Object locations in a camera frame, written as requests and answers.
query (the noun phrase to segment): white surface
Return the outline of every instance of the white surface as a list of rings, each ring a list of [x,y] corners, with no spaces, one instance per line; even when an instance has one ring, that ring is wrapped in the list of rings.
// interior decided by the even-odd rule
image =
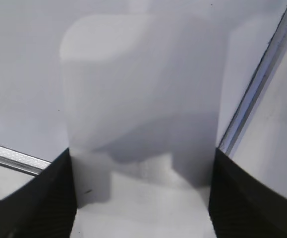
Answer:
[[[0,200],[28,183],[33,176],[0,166]]]
[[[60,55],[84,236],[205,236],[227,39],[187,13],[93,15],[66,33]]]
[[[233,159],[287,198],[287,52]]]
[[[48,161],[68,146],[58,55],[74,22],[94,12],[173,9],[193,12],[228,35],[219,142],[286,4],[287,0],[0,0],[0,145]]]

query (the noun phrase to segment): black rubber edge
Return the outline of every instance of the black rubber edge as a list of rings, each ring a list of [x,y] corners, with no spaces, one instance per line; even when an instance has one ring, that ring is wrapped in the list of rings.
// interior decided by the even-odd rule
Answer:
[[[219,149],[209,214],[217,238],[287,238],[287,199],[246,173]]]
[[[77,203],[69,150],[0,201],[0,238],[68,238]]]

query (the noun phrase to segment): white wall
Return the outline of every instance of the white wall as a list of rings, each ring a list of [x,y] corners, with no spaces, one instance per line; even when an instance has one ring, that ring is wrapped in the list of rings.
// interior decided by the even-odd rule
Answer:
[[[287,52],[233,159],[287,197]]]
[[[91,13],[193,12],[226,34],[218,140],[274,33],[287,0],[0,0],[0,145],[52,161],[68,146],[59,46]]]

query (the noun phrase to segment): metal strip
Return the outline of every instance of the metal strip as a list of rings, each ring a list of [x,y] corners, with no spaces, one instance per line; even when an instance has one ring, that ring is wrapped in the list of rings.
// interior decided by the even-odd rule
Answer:
[[[234,114],[219,149],[232,157],[287,49],[287,9]]]
[[[0,146],[0,166],[36,176],[50,162]]]

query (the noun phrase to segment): reflective surface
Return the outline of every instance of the reflective surface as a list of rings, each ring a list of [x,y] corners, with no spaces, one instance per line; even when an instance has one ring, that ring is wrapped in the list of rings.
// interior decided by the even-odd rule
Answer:
[[[287,198],[287,51],[233,160]]]

